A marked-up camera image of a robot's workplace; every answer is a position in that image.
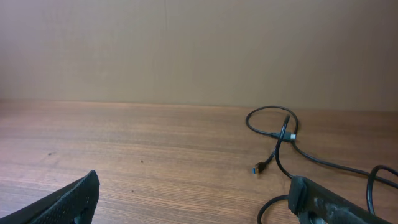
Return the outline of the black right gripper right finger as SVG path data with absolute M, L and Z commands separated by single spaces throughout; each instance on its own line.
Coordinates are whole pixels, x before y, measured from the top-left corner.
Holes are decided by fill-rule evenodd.
M 292 177 L 287 200 L 300 223 L 390 224 L 302 176 Z

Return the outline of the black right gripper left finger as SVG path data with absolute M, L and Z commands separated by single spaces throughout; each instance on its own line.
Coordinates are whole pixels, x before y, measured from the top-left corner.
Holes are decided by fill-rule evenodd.
M 1 224 L 91 224 L 99 200 L 95 171 L 1 218 Z

